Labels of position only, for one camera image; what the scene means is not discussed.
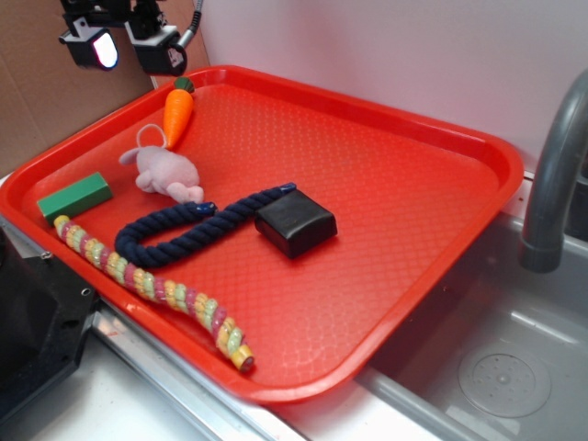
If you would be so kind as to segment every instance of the stainless steel sink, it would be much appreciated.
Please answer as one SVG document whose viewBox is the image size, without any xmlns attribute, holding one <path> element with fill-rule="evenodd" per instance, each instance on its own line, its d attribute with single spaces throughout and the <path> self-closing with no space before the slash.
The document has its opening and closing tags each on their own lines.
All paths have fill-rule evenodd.
<svg viewBox="0 0 588 441">
<path fill-rule="evenodd" d="M 588 246 L 524 270 L 501 214 L 358 380 L 443 439 L 588 438 Z"/>
</svg>

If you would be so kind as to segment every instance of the plush mouse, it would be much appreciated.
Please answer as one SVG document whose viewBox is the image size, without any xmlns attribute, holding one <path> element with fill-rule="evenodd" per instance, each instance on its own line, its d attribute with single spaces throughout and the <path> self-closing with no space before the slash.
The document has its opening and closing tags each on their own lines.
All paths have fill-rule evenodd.
<svg viewBox="0 0 588 441">
<path fill-rule="evenodd" d="M 164 139 L 164 145 L 141 146 L 141 135 L 144 130 L 158 129 Z M 137 164 L 139 176 L 135 180 L 137 187 L 148 193 L 161 193 L 170 196 L 179 203 L 204 200 L 204 190 L 199 187 L 200 178 L 197 168 L 180 154 L 167 150 L 167 139 L 164 131 L 156 124 L 147 124 L 137 133 L 137 145 L 123 153 L 119 162 L 123 165 Z"/>
</svg>

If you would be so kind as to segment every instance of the plush carrot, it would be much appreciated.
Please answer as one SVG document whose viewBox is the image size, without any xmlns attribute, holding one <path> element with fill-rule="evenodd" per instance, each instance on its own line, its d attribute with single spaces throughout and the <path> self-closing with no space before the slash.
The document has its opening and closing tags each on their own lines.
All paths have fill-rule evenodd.
<svg viewBox="0 0 588 441">
<path fill-rule="evenodd" d="M 180 76 L 174 81 L 174 86 L 175 89 L 167 95 L 164 107 L 164 132 L 170 150 L 184 133 L 194 109 L 194 85 L 189 78 Z"/>
</svg>

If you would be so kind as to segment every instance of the cardboard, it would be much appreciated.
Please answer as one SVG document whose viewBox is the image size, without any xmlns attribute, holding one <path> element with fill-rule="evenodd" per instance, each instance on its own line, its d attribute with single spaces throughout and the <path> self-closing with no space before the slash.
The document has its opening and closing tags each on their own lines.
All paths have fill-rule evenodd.
<svg viewBox="0 0 588 441">
<path fill-rule="evenodd" d="M 183 12 L 191 5 L 163 2 L 162 10 L 175 24 L 172 18 L 191 16 Z M 113 71 L 76 66 L 58 41 L 67 30 L 62 14 L 59 0 L 0 2 L 0 176 L 153 89 L 124 29 L 111 30 L 119 48 Z M 188 57 L 197 54 L 190 66 L 208 64 L 203 48 L 198 35 L 188 47 Z"/>
</svg>

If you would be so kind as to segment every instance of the green block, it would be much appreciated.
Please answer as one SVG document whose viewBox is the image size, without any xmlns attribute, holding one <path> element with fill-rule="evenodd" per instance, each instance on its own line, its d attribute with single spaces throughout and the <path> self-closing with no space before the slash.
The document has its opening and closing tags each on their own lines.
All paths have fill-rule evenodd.
<svg viewBox="0 0 588 441">
<path fill-rule="evenodd" d="M 94 173 L 39 201 L 37 205 L 52 226 L 64 214 L 73 217 L 112 198 L 112 191 L 100 173 Z"/>
</svg>

